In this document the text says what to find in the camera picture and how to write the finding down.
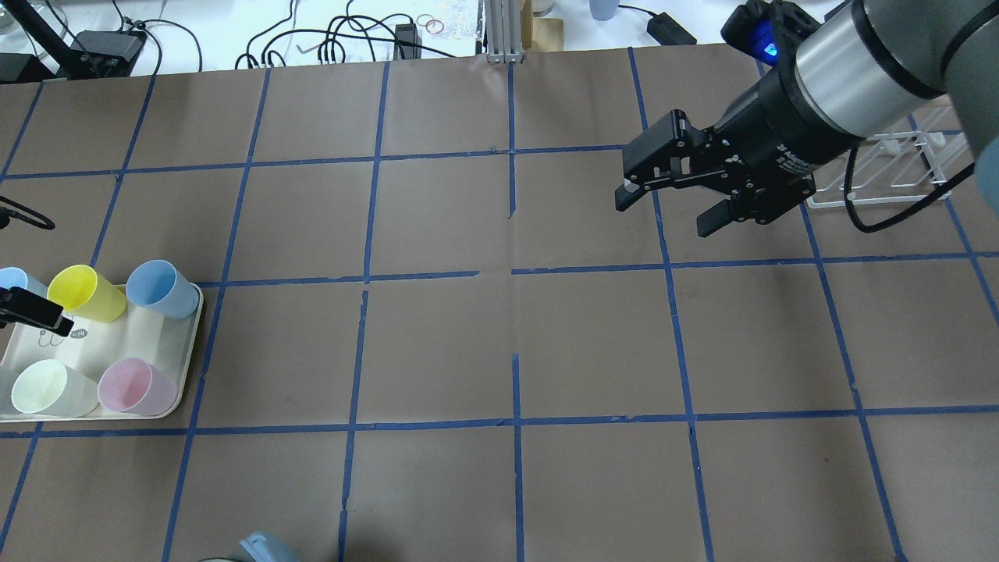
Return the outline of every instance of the blue tape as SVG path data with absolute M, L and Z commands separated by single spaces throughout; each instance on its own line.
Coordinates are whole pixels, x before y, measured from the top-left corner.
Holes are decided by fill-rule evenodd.
M 8 177 L 7 172 L 10 171 L 10 165 L 14 163 L 14 155 L 17 154 L 17 149 L 21 146 L 21 140 L 24 139 L 24 132 L 28 130 L 28 123 L 31 121 L 31 116 L 35 114 L 35 107 L 38 106 L 38 100 L 42 97 L 42 90 L 44 88 L 45 82 L 39 82 L 38 89 L 35 90 L 35 97 L 31 99 L 28 112 L 24 114 L 24 121 L 21 122 L 21 128 L 17 131 L 14 144 L 10 147 L 10 154 L 7 155 L 7 161 L 4 162 L 3 170 L 0 170 L 0 181 Z
M 179 437 L 187 435 L 183 428 L 149 428 L 149 429 L 65 429 L 42 431 L 43 439 L 80 438 L 80 437 Z
M 848 418 L 856 410 L 798 410 L 790 412 L 732 412 L 697 414 L 697 421 L 797 420 L 812 418 Z
M 604 271 L 659 271 L 665 269 L 661 263 L 640 263 L 629 265 L 580 265 L 567 267 L 534 267 L 512 269 L 511 275 L 548 275 L 553 273 L 595 273 Z
M 467 152 L 429 152 L 427 154 L 383 154 L 381 160 L 385 161 L 400 161 L 400 160 L 437 160 L 441 158 L 478 158 L 481 156 L 496 156 L 497 154 L 503 154 L 503 150 L 470 150 Z
M 357 436 L 358 402 L 361 396 L 361 371 L 365 357 L 365 332 L 368 327 L 368 290 L 361 293 L 361 314 L 358 321 L 358 346 L 354 355 L 354 384 L 351 387 L 351 430 L 347 433 L 347 451 L 344 454 L 344 484 L 340 497 L 340 527 L 337 535 L 337 560 L 343 562 L 347 550 L 347 503 L 351 497 L 351 480 L 354 472 L 354 443 Z
M 229 281 L 225 283 L 227 287 L 263 287 L 274 285 L 321 285 L 327 283 L 359 283 L 364 278 L 360 275 L 348 275 L 345 277 L 297 277 L 288 279 L 244 279 L 240 281 Z
M 634 61 L 634 49 L 628 49 L 628 60 L 631 64 L 631 78 L 634 81 L 638 112 L 641 116 L 642 130 L 647 127 L 645 102 L 641 95 L 641 80 L 638 76 L 638 66 Z M 669 316 L 673 325 L 673 340 L 676 346 L 676 359 L 680 371 L 680 386 L 683 390 L 683 410 L 687 422 L 687 435 L 690 442 L 690 462 L 693 468 L 694 491 L 697 495 L 697 511 L 700 515 L 700 529 L 704 540 L 704 555 L 707 562 L 714 562 L 714 544 L 711 540 L 711 525 L 707 517 L 707 499 L 704 494 L 704 479 L 700 469 L 700 448 L 697 444 L 697 418 L 694 414 L 693 398 L 690 395 L 690 380 L 687 376 L 686 354 L 683 348 L 683 335 L 680 330 L 680 318 L 676 308 L 676 292 L 673 285 L 672 262 L 669 259 L 669 248 L 662 228 L 662 210 L 659 206 L 659 194 L 652 192 L 652 208 L 655 213 L 655 228 L 659 235 L 659 251 L 662 253 L 663 271 L 666 277 L 666 297 L 669 301 Z
M 638 63 L 634 60 L 634 48 L 627 48 L 627 60 L 631 65 L 631 80 L 634 82 L 634 96 L 638 103 L 638 117 L 641 119 L 641 130 L 648 128 L 648 116 L 645 115 L 645 97 L 641 94 L 641 81 L 638 79 Z
M 128 150 L 125 151 L 125 162 L 122 163 L 121 171 L 115 179 L 115 190 L 111 192 L 111 202 L 108 203 L 108 212 L 104 215 L 104 223 L 101 225 L 101 233 L 97 235 L 97 244 L 94 246 L 94 253 L 90 257 L 90 267 L 97 267 L 97 258 L 101 254 L 101 247 L 104 245 L 104 237 L 108 234 L 108 225 L 111 224 L 111 215 L 115 212 L 115 203 L 118 202 L 118 195 L 122 190 L 122 182 L 125 181 L 125 170 L 132 160 L 132 152 L 135 151 L 135 143 L 139 140 L 139 133 L 142 131 L 142 123 L 146 120 L 146 111 L 149 109 L 149 101 L 153 99 L 153 88 L 156 86 L 156 75 L 149 78 L 149 86 L 146 88 L 146 98 L 142 101 L 142 109 L 139 111 L 139 119 L 136 120 L 135 128 L 132 129 L 132 138 L 128 143 Z
M 116 170 L 129 174 L 158 174 L 161 172 L 200 172 L 204 170 L 232 170 L 245 168 L 246 162 L 233 162 L 229 164 L 191 164 L 188 166 L 160 166 L 156 168 L 129 168 L 128 170 Z
M 518 148 L 517 154 L 557 154 L 562 152 L 601 152 L 604 150 L 620 150 L 623 144 L 594 144 L 586 146 L 558 146 L 551 148 Z
M 269 160 L 254 162 L 254 168 L 272 168 L 280 166 L 312 166 L 316 164 L 347 164 L 350 162 L 374 162 L 373 156 L 345 156 L 342 158 L 307 158 L 305 160 Z
M 884 487 L 884 480 L 881 476 L 880 463 L 877 460 L 877 452 L 874 450 L 874 440 L 871 438 L 870 427 L 867 425 L 867 416 L 864 412 L 863 401 L 860 398 L 860 391 L 857 389 L 857 380 L 853 372 L 853 363 L 850 361 L 850 353 L 846 348 L 846 338 L 843 336 L 842 325 L 839 322 L 839 313 L 836 310 L 836 303 L 832 297 L 832 289 L 829 286 L 829 279 L 825 273 L 822 254 L 818 248 L 818 241 L 815 238 L 815 231 L 812 228 L 811 220 L 804 205 L 798 205 L 801 218 L 805 222 L 805 232 L 808 234 L 808 243 L 811 245 L 812 254 L 815 256 L 815 267 L 818 269 L 819 281 L 822 283 L 822 292 L 825 295 L 826 306 L 829 309 L 829 316 L 832 319 L 833 331 L 836 334 L 836 343 L 839 345 L 839 354 L 843 361 L 843 369 L 846 371 L 846 379 L 850 385 L 850 393 L 853 396 L 853 405 L 856 408 L 857 420 L 860 422 L 860 433 L 864 438 L 864 447 L 867 449 L 867 458 L 871 465 L 871 472 L 874 475 L 874 486 L 877 489 L 878 500 L 881 502 L 881 511 L 884 513 L 885 523 L 888 526 L 888 536 L 891 539 L 892 549 L 898 560 L 906 560 L 902 551 L 902 543 L 898 537 L 898 529 L 895 527 L 895 518 L 891 512 L 891 505 L 888 502 L 888 493 Z
M 177 530 L 177 515 L 181 509 L 181 497 L 184 494 L 184 482 L 187 480 L 187 469 L 191 462 L 191 449 L 194 447 L 195 428 L 198 427 L 198 414 L 201 411 L 201 400 L 205 393 L 205 378 L 198 381 L 198 390 L 194 397 L 194 408 L 191 421 L 188 423 L 184 439 L 184 453 L 181 455 L 181 466 L 177 472 L 177 486 L 174 487 L 174 499 L 170 503 L 170 517 L 167 519 L 167 533 L 163 539 L 163 555 L 161 562 L 170 562 L 170 551 L 174 546 L 174 532 Z
M 35 172 L 30 174 L 10 174 L 9 180 L 33 180 L 45 178 L 77 178 L 87 176 L 117 176 L 121 170 L 84 170 L 82 172 Z
M 509 144 L 509 215 L 506 218 L 513 218 L 516 212 L 516 120 L 514 111 L 513 94 L 513 63 L 506 64 L 506 118 L 509 121 L 506 135 Z
M 24 455 L 24 463 L 21 465 L 21 474 L 17 477 L 17 485 L 14 486 L 14 495 L 10 499 L 10 507 L 7 508 L 7 517 L 3 520 L 3 529 L 0 530 L 0 552 L 3 552 L 7 543 L 7 535 L 10 533 L 11 523 L 14 522 L 14 513 L 17 511 L 17 502 L 21 499 L 21 492 L 24 491 L 24 481 L 28 479 L 28 470 L 31 468 L 31 461 L 35 457 L 35 447 L 38 446 L 38 439 L 42 433 L 42 422 L 35 424 L 35 430 L 31 435 L 31 442 L 28 444 L 28 452 Z
M 229 244 L 226 247 L 226 260 L 222 266 L 222 286 L 219 289 L 218 300 L 215 305 L 215 317 L 212 320 L 212 328 L 209 332 L 209 341 L 205 349 L 205 358 L 202 364 L 202 376 L 198 381 L 198 392 L 195 395 L 194 409 L 191 412 L 191 421 L 188 424 L 187 438 L 184 441 L 184 455 L 181 457 L 181 467 L 177 474 L 177 487 L 174 490 L 174 501 L 170 508 L 170 519 L 167 522 L 167 534 L 163 541 L 162 562 L 170 561 L 170 551 L 173 548 L 174 531 L 177 528 L 177 514 L 180 511 L 181 497 L 184 494 L 184 481 L 187 478 L 188 464 L 191 460 L 191 448 L 194 446 L 194 438 L 197 435 L 195 429 L 198 427 L 198 416 L 201 412 L 201 401 L 205 393 L 205 373 L 208 372 L 211 363 L 212 351 L 215 348 L 215 336 L 219 326 L 219 317 L 222 314 L 222 304 L 226 298 L 226 282 L 229 280 L 229 267 L 233 260 L 233 248 L 236 245 L 236 232 L 240 226 L 240 215 L 243 209 L 243 198 L 246 194 L 247 181 L 250 178 L 250 167 L 253 162 L 254 151 L 257 149 L 257 137 L 260 134 L 260 123 L 264 118 L 264 104 L 267 101 L 267 89 L 271 83 L 271 69 L 264 71 L 264 84 L 261 88 L 260 103 L 257 106 L 257 117 L 254 121 L 253 135 L 250 137 L 250 148 L 247 150 L 247 161 L 243 167 L 243 178 L 240 180 L 240 192 L 236 198 L 236 210 L 233 213 L 233 222 L 229 231 Z
M 908 406 L 901 408 L 869 408 L 868 416 L 934 416 L 940 414 L 995 414 L 999 404 L 975 404 L 968 406 Z
M 520 424 L 519 353 L 513 354 L 511 367 L 513 373 L 513 497 L 516 513 L 516 562 L 523 562 L 523 447 Z
M 758 267 L 764 265 L 799 265 L 813 264 L 812 258 L 786 258 L 769 260 L 718 260 L 718 261 L 690 261 L 669 264 L 672 269 L 693 269 L 710 267 Z
M 372 276 L 372 245 L 375 240 L 375 210 L 378 206 L 378 176 L 382 165 L 382 136 L 385 133 L 385 104 L 389 96 L 389 62 L 382 71 L 382 93 L 378 102 L 378 129 L 375 134 L 375 158 L 372 160 L 372 191 L 368 200 L 368 231 L 365 234 L 365 283 Z
M 992 296 L 992 290 L 989 287 L 989 282 L 985 279 L 985 273 L 982 271 L 981 264 L 978 263 L 978 257 L 975 255 L 974 249 L 971 247 L 971 241 L 968 239 L 968 235 L 964 232 L 964 226 L 961 224 L 961 219 L 957 216 L 957 210 L 954 209 L 954 203 L 948 199 L 944 201 L 944 205 L 947 206 L 947 212 L 950 213 L 950 218 L 954 221 L 954 228 L 957 229 L 957 235 L 961 237 L 961 243 L 964 244 L 964 249 L 967 252 L 966 256 L 971 260 L 971 267 L 975 270 L 975 275 L 978 277 L 978 283 L 982 286 L 982 292 L 985 294 L 985 301 L 989 304 L 989 310 L 992 311 L 992 319 L 995 323 L 999 325 L 999 307 L 996 307 L 995 297 Z
M 459 277 L 476 277 L 479 271 L 435 271 L 431 273 L 387 273 L 372 275 L 371 281 L 412 281 L 417 279 L 454 279 Z

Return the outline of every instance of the white tray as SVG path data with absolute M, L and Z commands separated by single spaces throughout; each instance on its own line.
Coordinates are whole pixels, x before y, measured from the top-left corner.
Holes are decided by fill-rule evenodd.
M 68 338 L 62 338 L 47 330 L 15 324 L 3 365 L 10 371 L 0 371 L 0 423 L 26 421 L 86 421 L 86 420 L 148 420 L 162 418 L 181 403 L 187 382 L 188 368 L 194 339 L 198 334 L 198 322 L 205 306 L 205 295 L 198 290 L 198 310 L 191 316 L 174 320 L 151 310 L 128 303 L 128 310 L 114 322 L 106 324 L 86 318 L 66 315 L 73 320 L 73 331 Z M 140 416 L 108 410 L 98 404 L 97 408 L 82 418 L 60 418 L 40 414 L 22 414 L 10 403 L 10 387 L 13 378 L 29 365 L 42 359 L 58 359 L 73 367 L 94 382 L 112 363 L 126 357 L 139 357 L 154 365 L 177 381 L 177 399 L 174 405 L 158 416 Z

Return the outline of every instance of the blue object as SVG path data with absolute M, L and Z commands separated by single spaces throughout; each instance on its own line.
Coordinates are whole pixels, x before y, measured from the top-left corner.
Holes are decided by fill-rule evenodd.
M 777 44 L 773 41 L 773 28 L 767 20 L 759 22 L 752 33 L 749 53 L 752 57 L 770 66 L 777 64 Z
M 201 296 L 177 268 L 165 260 L 148 261 L 132 272 L 125 285 L 128 300 L 167 318 L 186 318 L 198 309 Z
M 992 139 L 992 142 L 978 155 L 978 161 L 975 162 L 975 179 L 978 180 L 978 189 L 982 192 L 982 197 L 999 215 L 999 138 Z
M 589 15 L 596 21 L 607 21 L 617 11 L 617 0 L 589 0 Z
M 253 562 L 301 562 L 285 543 L 263 531 L 240 541 L 240 546 L 253 557 Z

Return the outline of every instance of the cup rim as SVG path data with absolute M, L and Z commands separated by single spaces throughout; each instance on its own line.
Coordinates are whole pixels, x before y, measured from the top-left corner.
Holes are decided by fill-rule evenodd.
M 143 302 L 138 302 L 138 299 L 133 298 L 132 292 L 129 290 L 130 287 L 131 287 L 132 277 L 135 276 L 135 274 L 138 273 L 144 267 L 152 268 L 154 266 L 159 267 L 159 266 L 163 266 L 163 265 L 166 265 L 167 267 L 169 267 L 170 268 L 170 273 L 173 274 L 173 276 L 174 276 L 174 281 L 173 281 L 173 283 L 171 283 L 170 289 L 162 297 L 160 297 L 159 299 L 157 299 L 155 301 L 146 302 L 144 300 Z M 168 262 L 167 260 L 163 260 L 163 259 L 149 260 L 146 263 L 144 263 L 144 264 L 140 265 L 139 267 L 135 268 L 135 270 L 132 271 L 132 274 L 128 276 L 128 281 L 125 282 L 125 296 L 128 297 L 128 300 L 134 302 L 135 304 L 137 304 L 139 306 L 146 306 L 146 307 L 148 307 L 148 306 L 156 306 L 156 305 L 160 304 L 161 302 L 163 302 L 164 300 L 166 300 L 166 298 L 170 296 L 170 293 L 174 292 L 174 289 L 177 288 L 177 282 L 180 281 L 180 278 L 181 278 L 181 276 L 178 274 L 177 266 L 175 266 L 174 264 Z
M 143 367 L 142 373 L 145 375 L 145 378 L 146 378 L 146 390 L 142 393 L 142 396 L 138 400 L 135 401 L 134 404 L 132 404 L 130 406 L 127 406 L 125 408 L 122 408 L 121 410 L 117 410 L 115 408 L 111 408 L 110 406 L 108 406 L 107 404 L 105 404 L 103 400 L 101 400 L 101 397 L 102 397 L 102 394 L 103 394 L 101 392 L 101 389 L 102 388 L 107 388 L 105 386 L 105 381 L 106 380 L 107 381 L 111 381 L 112 380 L 112 377 L 108 376 L 108 373 L 111 372 L 111 369 L 114 369 L 115 367 L 122 368 L 122 366 L 124 364 L 126 364 L 126 363 L 138 363 L 139 365 L 142 365 L 142 367 Z M 146 361 L 145 359 L 142 359 L 140 357 L 126 357 L 124 359 L 119 359 L 118 361 L 115 361 L 114 363 L 111 364 L 110 367 L 108 367 L 107 369 L 104 370 L 104 374 L 101 375 L 101 380 L 98 381 L 98 383 L 97 383 L 97 398 L 98 398 L 98 401 L 101 403 L 102 406 L 104 406 L 104 407 L 106 407 L 106 408 L 108 408 L 110 410 L 115 410 L 116 412 L 128 412 L 129 410 L 131 410 L 131 409 L 135 408 L 136 406 L 138 406 L 139 404 L 141 404 L 142 401 L 145 400 L 147 396 L 149 396 L 149 392 L 151 390 L 153 390 L 153 366 L 149 363 L 149 361 Z
M 29 282 L 29 277 L 28 277 L 28 272 L 27 271 L 25 271 L 25 270 L 23 270 L 23 269 L 21 269 L 20 267 L 17 267 L 17 266 L 0 267 L 0 276 L 2 276 L 4 274 L 4 272 L 17 272 L 18 274 L 20 274 L 20 277 L 17 279 L 17 281 L 19 282 L 19 284 L 17 284 L 17 285 L 10 285 L 9 287 L 3 287 L 3 288 L 6 288 L 6 289 L 11 289 L 13 287 L 18 287 L 18 288 L 21 288 L 21 289 L 27 289 L 28 288 L 28 285 L 30 284 L 30 282 Z
M 82 291 L 80 293 L 81 295 L 85 294 L 86 298 L 80 299 L 80 302 L 78 302 L 78 303 L 68 303 L 68 304 L 65 304 L 65 305 L 62 304 L 62 303 L 60 303 L 59 301 L 56 301 L 55 299 L 52 299 L 51 298 L 51 296 L 52 296 L 52 288 L 53 287 L 58 287 L 57 282 L 66 283 L 65 277 L 69 276 L 71 274 L 71 272 L 74 272 L 74 271 L 85 271 L 88 274 L 88 277 L 87 277 L 87 280 L 86 280 L 86 282 L 87 282 L 87 290 L 86 291 Z M 59 273 L 57 273 L 56 276 L 52 279 L 52 283 L 49 284 L 49 290 L 46 293 L 46 297 L 49 297 L 49 300 L 51 300 L 52 302 L 54 302 L 56 304 L 62 305 L 63 308 L 66 309 L 66 312 L 72 312 L 74 310 L 82 308 L 85 304 L 87 304 L 90 301 L 90 299 L 92 299 L 94 297 L 94 294 L 97 292 L 97 285 L 98 285 L 99 279 L 100 279 L 100 276 L 97 274 L 97 270 L 95 270 L 94 268 L 90 267 L 89 265 L 82 265 L 82 264 L 81 265 L 71 265 L 71 266 L 67 267 L 66 269 L 64 269 L 64 270 L 60 271 Z
M 59 396 L 56 396 L 55 400 L 49 402 L 48 404 L 45 404 L 43 407 L 37 408 L 37 409 L 32 410 L 32 411 L 24 411 L 21 408 L 18 408 L 18 401 L 19 400 L 16 398 L 16 396 L 18 394 L 17 391 L 18 391 L 19 385 L 21 387 L 23 387 L 24 385 L 28 384 L 28 382 L 22 382 L 22 381 L 28 381 L 31 377 L 25 378 L 24 375 L 26 373 L 29 373 L 31 375 L 35 375 L 34 372 L 31 372 L 32 369 L 34 369 L 34 370 L 41 370 L 43 368 L 43 366 L 42 366 L 43 364 L 45 364 L 45 365 L 55 364 L 55 365 L 58 365 L 61 368 L 61 371 L 59 371 L 57 373 L 49 374 L 49 376 L 57 376 L 57 377 L 59 377 L 62 380 L 62 389 L 59 391 Z M 10 389 L 10 401 L 14 405 L 14 408 L 17 411 L 19 411 L 19 412 L 21 412 L 23 414 L 37 414 L 39 412 L 44 412 L 48 408 L 51 408 L 56 402 L 58 402 L 59 399 L 62 398 L 63 393 L 66 392 L 66 387 L 68 385 L 69 385 L 69 371 L 66 369 L 66 365 L 63 364 L 62 361 L 59 361 L 57 359 L 42 359 L 41 361 L 36 361 L 36 362 L 32 363 L 31 365 L 28 365 L 23 371 L 21 371 L 21 374 L 19 374 L 17 376 L 17 379 L 14 380 L 14 384 L 11 386 L 11 389 Z

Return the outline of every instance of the cable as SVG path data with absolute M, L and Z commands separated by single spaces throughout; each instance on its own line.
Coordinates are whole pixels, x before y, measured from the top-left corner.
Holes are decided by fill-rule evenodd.
M 639 12 L 645 12 L 646 14 L 652 16 L 653 18 L 658 15 L 655 12 L 653 12 L 652 10 L 646 10 L 645 8 L 639 8 L 637 6 L 625 6 L 624 4 L 618 4 L 617 7 L 618 8 L 627 8 L 629 10 L 638 10 Z
M 128 20 L 128 21 L 129 21 L 129 25 L 133 25 L 132 20 Z M 148 33 L 148 30 L 146 30 L 146 25 L 148 25 L 150 23 L 165 23 L 167 25 L 172 25 L 174 27 L 179 27 L 179 28 L 183 29 L 184 31 L 186 31 L 188 33 L 188 35 L 190 35 L 191 38 L 194 39 L 194 46 L 198 49 L 198 72 L 201 72 L 204 69 L 204 56 L 203 56 L 202 51 L 201 51 L 201 42 L 198 41 L 198 36 L 195 35 L 193 31 L 191 31 L 190 29 L 184 27 L 183 25 L 181 25 L 181 24 L 179 24 L 179 23 L 177 23 L 175 21 L 170 21 L 170 20 L 165 20 L 165 19 L 160 19 L 160 18 L 151 19 L 151 20 L 140 20 L 140 21 L 136 21 L 136 22 L 134 22 L 134 27 L 136 27 L 138 29 L 141 29 L 141 30 L 145 30 Z
M 326 35 L 327 31 L 325 29 L 290 29 L 288 31 L 283 31 L 283 32 L 279 33 L 278 35 L 275 35 L 270 41 L 268 41 L 267 45 L 264 47 L 264 51 L 265 52 L 269 51 L 271 49 L 271 45 L 273 45 L 274 42 L 277 41 L 278 39 L 281 39 L 282 37 L 286 37 L 286 36 L 291 35 L 293 33 L 322 33 L 322 34 Z M 398 43 L 400 45 L 405 45 L 405 46 L 408 46 L 408 47 L 417 47 L 418 49 L 422 49 L 424 51 L 430 51 L 432 53 L 436 53 L 436 54 L 439 54 L 439 55 L 442 55 L 442 56 L 445 56 L 445 57 L 455 58 L 455 55 L 452 55 L 450 53 L 446 53 L 444 51 L 435 49 L 433 47 L 428 47 L 426 45 L 420 45 L 418 43 L 413 43 L 413 42 L 410 42 L 410 41 L 404 41 L 403 39 L 387 39 L 385 37 L 364 37 L 364 36 L 361 36 L 361 35 L 345 35 L 345 34 L 341 34 L 340 37 L 343 37 L 345 39 L 369 39 L 371 41 L 382 41 L 382 42 L 387 42 L 387 43 Z M 240 58 L 243 58 L 244 56 L 247 56 L 247 55 L 246 54 L 240 55 Z
M 271 67 L 274 66 L 274 57 L 278 57 L 279 59 L 281 59 L 281 66 L 288 66 L 288 63 L 285 62 L 285 57 L 281 56 L 281 53 L 279 53 L 278 51 L 268 51 L 267 52 L 267 65 L 268 66 L 271 66 Z
M 922 211 L 926 207 L 929 207 L 931 203 L 940 199 L 945 193 L 954 189 L 958 186 L 958 184 L 968 179 L 975 171 L 975 164 L 968 164 L 955 176 L 938 185 L 925 197 L 906 207 L 898 214 L 875 224 L 864 224 L 863 221 L 860 220 L 860 216 L 857 215 L 857 209 L 854 207 L 853 200 L 850 199 L 850 192 L 853 188 L 853 167 L 857 162 L 857 150 L 858 147 L 856 146 L 851 148 L 850 155 L 846 159 L 846 176 L 843 178 L 843 203 L 846 205 L 846 214 L 850 216 L 850 222 L 853 223 L 853 226 L 855 226 L 857 230 L 865 234 L 873 234 L 890 226 L 894 226 L 919 211 Z
M 52 7 L 51 0 L 45 0 L 45 5 L 49 7 L 49 10 L 52 12 L 52 15 L 56 18 L 56 21 L 59 22 L 59 25 L 63 26 L 63 29 L 66 30 L 66 33 L 69 33 L 69 36 L 73 38 L 73 42 L 80 45 L 80 50 L 82 50 L 83 53 L 87 55 L 87 62 L 90 63 L 90 68 L 93 69 L 94 76 L 95 77 L 99 76 L 100 71 L 97 70 L 97 63 L 94 61 L 94 55 L 92 55 L 90 51 L 88 51 L 87 48 L 83 46 L 83 43 L 81 43 L 80 40 L 77 39 L 76 34 L 73 33 L 73 30 L 69 28 L 69 25 L 67 25 L 66 22 L 64 22 L 63 19 L 59 17 L 59 14 L 56 13 L 55 8 Z
M 153 69 L 153 76 L 156 76 L 160 73 L 160 65 L 163 64 L 163 45 L 160 44 L 160 40 L 153 35 L 152 31 L 147 29 L 146 35 L 149 35 L 153 43 L 156 43 L 156 68 Z
M 254 35 L 253 37 L 251 37 L 251 38 L 250 38 L 250 40 L 249 40 L 249 41 L 247 41 L 247 49 L 246 49 L 246 52 L 244 52 L 244 53 L 243 53 L 242 55 L 240 55 L 240 56 L 239 56 L 239 58 L 237 58 L 237 59 L 236 59 L 236 68 L 237 68 L 237 69 L 239 69 L 239 67 L 240 67 L 240 61 L 241 61 L 241 60 L 243 60 L 243 57 L 246 57 L 246 59 L 247 59 L 247 64 L 249 64 L 249 65 L 250 65 L 250 68 L 253 68 L 254 66 L 260 66 L 260 63 L 259 63 L 259 62 L 257 61 L 256 57 L 254 57 L 253 55 L 251 55 L 251 54 L 250 54 L 250 46 L 251 46 L 251 45 L 253 44 L 253 42 L 254 42 L 254 41 L 256 41 L 256 40 L 257 40 L 258 38 L 260 38 L 260 37 L 262 37 L 262 36 L 264 36 L 264 35 L 267 35 L 268 33 L 270 33 L 270 32 L 272 32 L 272 31 L 274 31 L 274 30 L 275 30 L 275 29 L 277 29 L 277 28 L 278 28 L 278 26 L 280 26 L 281 24 L 283 24 L 283 23 L 287 23 L 287 22 L 289 22 L 289 21 L 292 21 L 292 18 L 294 18 L 294 17 L 295 17 L 295 11 L 296 11 L 296 10 L 295 10 L 295 7 L 296 7 L 296 5 L 297 5 L 297 4 L 298 4 L 298 0 L 291 0 L 291 1 L 290 1 L 290 2 L 288 3 L 288 17 L 287 17 L 287 18 L 285 18 L 285 19 L 283 19 L 283 20 L 279 20 L 279 21 L 278 21 L 277 23 L 275 23 L 275 24 L 274 24 L 274 25 L 272 25 L 271 27 L 269 27 L 269 28 L 265 29 L 264 31 L 261 31 L 261 32 L 260 32 L 260 33 L 258 33 L 257 35 Z M 270 43 L 268 43 L 268 46 L 267 46 L 267 48 L 265 48 L 265 49 L 264 49 L 264 51 L 262 51 L 262 52 L 266 52 L 266 51 L 268 51 L 268 50 L 270 49 L 270 46 L 271 46 L 271 44 L 270 44 Z
M 31 215 L 31 216 L 22 215 L 17 211 L 12 211 L 10 209 L 4 209 L 3 207 L 0 207 L 0 228 L 7 226 L 7 224 L 10 223 L 10 219 L 12 218 L 22 220 L 30 224 L 31 226 L 37 226 L 42 230 L 54 230 L 56 227 L 56 223 L 52 222 L 51 219 L 39 213 L 38 211 L 34 211 L 32 209 L 29 209 L 28 207 L 25 207 L 24 205 L 21 205 L 20 203 L 15 203 L 3 196 L 0 196 L 0 203 L 6 203 L 7 205 L 14 207 L 15 209 L 19 209 L 21 211 L 24 211 L 25 213 L 28 213 L 28 215 Z
M 118 33 L 125 31 L 125 15 L 122 14 L 122 9 L 118 7 L 117 0 L 111 0 L 111 5 L 115 7 L 115 11 L 118 12 Z

